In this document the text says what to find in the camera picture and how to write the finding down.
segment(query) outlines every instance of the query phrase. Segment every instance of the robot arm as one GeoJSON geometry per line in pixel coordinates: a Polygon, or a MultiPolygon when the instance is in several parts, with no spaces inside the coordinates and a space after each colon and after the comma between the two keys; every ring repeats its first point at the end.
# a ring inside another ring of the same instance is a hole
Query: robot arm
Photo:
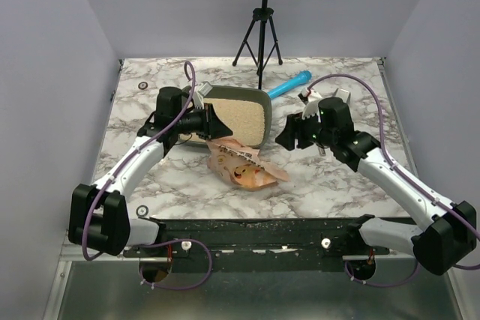
{"type": "Polygon", "coordinates": [[[337,160],[384,189],[416,223],[411,226],[363,216],[353,226],[357,241],[413,255],[424,268],[437,275],[445,273],[475,249],[476,238],[472,232],[443,209],[452,209],[475,228],[476,211],[470,204],[457,205],[436,193],[397,164],[372,135],[355,130],[350,109],[339,97],[319,100],[314,94],[310,102],[310,97],[305,95],[300,94],[307,104],[305,110],[287,116],[285,129],[276,143],[289,151],[312,145],[329,148],[337,160]],[[431,194],[434,201],[425,193],[431,194]]]}
{"type": "Polygon", "coordinates": [[[156,110],[140,128],[126,155],[95,184],[80,184],[73,192],[68,228],[70,242],[82,243],[87,214],[94,198],[102,190],[103,195],[97,207],[103,207],[103,213],[93,214],[90,221],[87,234],[89,248],[118,255],[125,247],[161,241],[162,224],[153,219],[130,218],[127,201],[146,173],[177,143],[179,134],[196,133],[204,139],[233,134],[216,116],[213,106],[203,103],[210,89],[212,87],[208,83],[197,87],[193,93],[192,109],[174,127],[157,138],[159,132],[180,113],[185,102],[179,88],[160,89],[156,110]]]}

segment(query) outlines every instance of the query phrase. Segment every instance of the gray wall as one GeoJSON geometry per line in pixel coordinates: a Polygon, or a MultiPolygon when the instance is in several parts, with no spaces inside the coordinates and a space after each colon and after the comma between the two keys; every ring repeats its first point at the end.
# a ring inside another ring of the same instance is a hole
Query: gray wall
{"type": "MultiPolygon", "coordinates": [[[[89,1],[124,57],[234,56],[251,11],[260,5],[260,0],[89,1]]],[[[417,1],[271,0],[271,6],[284,55],[384,56],[417,1]]],[[[257,35],[252,39],[256,43],[257,35]]]]}
{"type": "Polygon", "coordinates": [[[0,8],[0,319],[40,319],[119,63],[86,0],[0,8]]]}
{"type": "MultiPolygon", "coordinates": [[[[480,0],[420,0],[387,75],[420,177],[480,209],[480,0]]],[[[477,251],[464,263],[477,264],[477,251]]],[[[480,319],[480,273],[461,273],[480,319]]]]}

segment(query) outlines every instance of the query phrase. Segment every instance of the screw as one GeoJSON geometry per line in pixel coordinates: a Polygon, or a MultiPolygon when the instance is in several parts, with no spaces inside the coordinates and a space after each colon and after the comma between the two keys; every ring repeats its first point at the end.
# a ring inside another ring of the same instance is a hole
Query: screw
{"type": "Polygon", "coordinates": [[[181,248],[185,251],[188,251],[192,247],[191,241],[182,241],[181,248]]]}
{"type": "Polygon", "coordinates": [[[332,245],[330,239],[324,238],[322,239],[322,248],[323,249],[328,249],[332,245]]]}
{"type": "Polygon", "coordinates": [[[137,210],[136,210],[136,215],[137,215],[138,217],[146,217],[147,214],[149,213],[149,210],[148,210],[148,209],[149,209],[149,208],[148,208],[147,206],[141,205],[141,206],[139,206],[139,207],[137,208],[137,210]]]}
{"type": "Polygon", "coordinates": [[[138,89],[140,90],[145,90],[147,89],[149,86],[149,84],[147,82],[141,82],[139,85],[138,85],[138,89]]]}

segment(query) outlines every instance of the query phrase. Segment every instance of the pink bag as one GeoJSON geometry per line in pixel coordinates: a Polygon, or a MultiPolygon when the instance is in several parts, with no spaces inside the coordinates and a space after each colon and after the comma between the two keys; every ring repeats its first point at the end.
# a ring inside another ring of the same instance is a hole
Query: pink bag
{"type": "Polygon", "coordinates": [[[246,190],[260,190],[276,185],[277,180],[289,181],[284,170],[261,161],[259,151],[244,146],[231,136],[207,141],[211,156],[207,160],[210,170],[224,181],[246,190]]]}

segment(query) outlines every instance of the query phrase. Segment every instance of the blue plastic toy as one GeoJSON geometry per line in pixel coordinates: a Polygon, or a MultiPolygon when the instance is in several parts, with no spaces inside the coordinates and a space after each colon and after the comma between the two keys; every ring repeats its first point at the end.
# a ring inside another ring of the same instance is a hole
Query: blue plastic toy
{"type": "Polygon", "coordinates": [[[267,94],[269,95],[270,99],[275,99],[276,97],[280,97],[282,94],[285,94],[297,86],[307,84],[310,79],[312,79],[312,73],[308,70],[304,70],[299,75],[295,76],[284,84],[279,85],[277,88],[273,88],[267,94]]]}

